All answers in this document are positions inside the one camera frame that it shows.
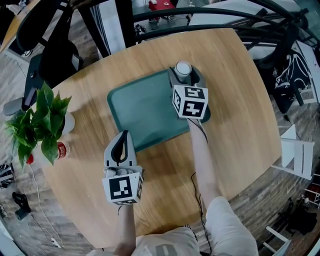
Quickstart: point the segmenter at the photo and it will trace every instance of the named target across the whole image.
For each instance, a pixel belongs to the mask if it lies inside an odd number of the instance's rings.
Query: forearm
[[[124,205],[119,209],[115,232],[115,255],[130,256],[136,248],[134,206]]]
[[[194,123],[188,120],[188,124],[198,189],[204,205],[208,208],[214,198],[221,196],[221,192],[218,187],[214,163],[206,137]]]

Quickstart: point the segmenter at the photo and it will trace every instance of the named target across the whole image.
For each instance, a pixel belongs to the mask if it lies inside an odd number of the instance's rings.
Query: white cube marker
[[[179,118],[203,119],[208,105],[207,88],[174,85],[172,104]]]
[[[140,202],[144,179],[140,172],[102,179],[108,202],[118,206]]]

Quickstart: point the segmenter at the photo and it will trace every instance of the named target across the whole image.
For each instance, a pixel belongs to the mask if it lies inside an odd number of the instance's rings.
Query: potted plant
[[[30,157],[38,142],[42,142],[41,151],[53,165],[58,153],[58,139],[63,133],[69,98],[60,98],[60,92],[54,97],[52,89],[44,83],[37,90],[36,109],[17,113],[6,122],[13,136],[13,148],[17,149],[22,166]]]

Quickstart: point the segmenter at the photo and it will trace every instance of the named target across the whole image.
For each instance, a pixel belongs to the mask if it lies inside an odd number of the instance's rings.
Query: teal plastic tray
[[[172,105],[167,70],[113,89],[107,102],[119,132],[131,133],[136,152],[189,131],[187,121],[178,119]],[[202,123],[210,115],[207,107]]]

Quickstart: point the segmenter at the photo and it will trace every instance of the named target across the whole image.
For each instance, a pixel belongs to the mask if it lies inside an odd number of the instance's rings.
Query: bottle
[[[61,158],[65,158],[70,153],[70,146],[67,141],[58,141],[58,151],[56,154],[55,160],[59,160]],[[32,153],[28,160],[26,161],[27,165],[30,165],[31,168],[35,171],[39,168],[43,168],[46,166],[51,165],[49,160],[44,156],[41,150],[41,145],[38,145],[34,150],[32,150]]]
[[[14,15],[18,15],[21,11],[21,7],[17,6],[15,4],[7,4],[6,6],[11,12],[14,13]]]
[[[21,0],[18,5],[21,8],[21,12],[27,15],[29,10],[27,8],[26,0]]]

